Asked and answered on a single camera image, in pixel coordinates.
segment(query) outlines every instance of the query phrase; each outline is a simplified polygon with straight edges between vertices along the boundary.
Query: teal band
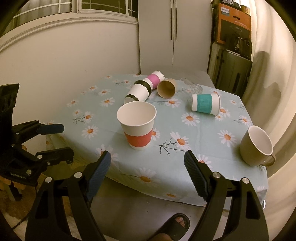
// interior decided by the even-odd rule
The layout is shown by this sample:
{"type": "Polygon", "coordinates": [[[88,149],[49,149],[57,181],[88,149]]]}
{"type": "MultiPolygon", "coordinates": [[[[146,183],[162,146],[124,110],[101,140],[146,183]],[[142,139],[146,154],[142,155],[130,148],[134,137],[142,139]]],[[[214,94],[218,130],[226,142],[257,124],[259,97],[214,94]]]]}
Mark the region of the teal band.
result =
{"type": "Polygon", "coordinates": [[[212,96],[210,94],[197,95],[197,111],[210,114],[212,111],[212,96]]]}

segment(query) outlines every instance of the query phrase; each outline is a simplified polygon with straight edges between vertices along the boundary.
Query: mug handle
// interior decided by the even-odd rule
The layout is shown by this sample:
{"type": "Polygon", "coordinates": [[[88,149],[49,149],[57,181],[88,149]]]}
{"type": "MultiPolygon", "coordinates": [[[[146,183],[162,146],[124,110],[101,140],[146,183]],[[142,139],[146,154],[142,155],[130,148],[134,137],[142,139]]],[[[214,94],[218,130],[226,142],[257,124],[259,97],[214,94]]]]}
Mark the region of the mug handle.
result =
{"type": "Polygon", "coordinates": [[[270,166],[272,166],[275,163],[275,161],[276,161],[275,155],[274,154],[271,154],[270,156],[272,156],[274,158],[274,160],[272,162],[269,162],[269,163],[262,163],[261,164],[262,166],[270,167],[270,166]]]}

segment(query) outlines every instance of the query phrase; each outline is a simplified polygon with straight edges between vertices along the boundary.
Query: orange box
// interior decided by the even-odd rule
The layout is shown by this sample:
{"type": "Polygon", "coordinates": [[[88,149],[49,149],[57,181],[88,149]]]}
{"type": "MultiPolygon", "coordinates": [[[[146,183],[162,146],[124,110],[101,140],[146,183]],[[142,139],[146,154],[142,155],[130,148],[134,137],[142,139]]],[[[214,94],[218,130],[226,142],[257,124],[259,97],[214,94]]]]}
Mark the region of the orange box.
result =
{"type": "Polygon", "coordinates": [[[241,38],[251,39],[251,16],[219,3],[216,6],[216,27],[215,41],[219,44],[226,44],[226,35],[237,32],[241,38]]]}

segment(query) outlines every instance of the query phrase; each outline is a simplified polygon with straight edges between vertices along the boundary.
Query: window sill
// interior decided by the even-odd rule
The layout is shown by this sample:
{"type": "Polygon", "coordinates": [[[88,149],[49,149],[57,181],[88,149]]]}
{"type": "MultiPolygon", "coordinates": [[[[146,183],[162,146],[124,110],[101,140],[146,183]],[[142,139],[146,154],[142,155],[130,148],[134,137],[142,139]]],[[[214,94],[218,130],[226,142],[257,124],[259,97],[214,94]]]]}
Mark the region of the window sill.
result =
{"type": "Polygon", "coordinates": [[[92,21],[104,21],[104,22],[119,22],[119,23],[130,23],[138,24],[136,18],[130,16],[120,16],[117,14],[106,14],[106,13],[91,13],[91,12],[80,12],[80,13],[61,13],[50,15],[47,17],[39,18],[28,23],[25,23],[0,38],[0,52],[14,44],[18,40],[45,30],[47,28],[60,26],[69,23],[76,22],[92,22],[92,21]]]}

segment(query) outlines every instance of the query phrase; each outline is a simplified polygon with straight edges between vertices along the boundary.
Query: light blue tablecloth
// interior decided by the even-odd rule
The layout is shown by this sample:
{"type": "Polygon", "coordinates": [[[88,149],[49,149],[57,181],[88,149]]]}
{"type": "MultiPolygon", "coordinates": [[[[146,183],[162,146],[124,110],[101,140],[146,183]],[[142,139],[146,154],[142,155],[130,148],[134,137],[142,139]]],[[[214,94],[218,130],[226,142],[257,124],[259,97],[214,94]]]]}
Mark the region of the light blue tablecloth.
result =
{"type": "Polygon", "coordinates": [[[218,116],[191,111],[190,87],[177,80],[175,96],[168,100],[156,90],[147,99],[157,109],[151,145],[143,151],[126,141],[116,112],[132,84],[145,76],[116,75],[99,80],[65,107],[50,123],[62,123],[65,131],[47,136],[48,149],[69,146],[72,167],[95,162],[101,152],[112,155],[107,177],[142,193],[176,202],[204,206],[184,166],[184,151],[192,150],[212,171],[232,180],[250,179],[262,202],[267,191],[266,168],[250,167],[242,160],[239,143],[252,125],[236,95],[202,86],[203,93],[219,93],[218,116]]]}

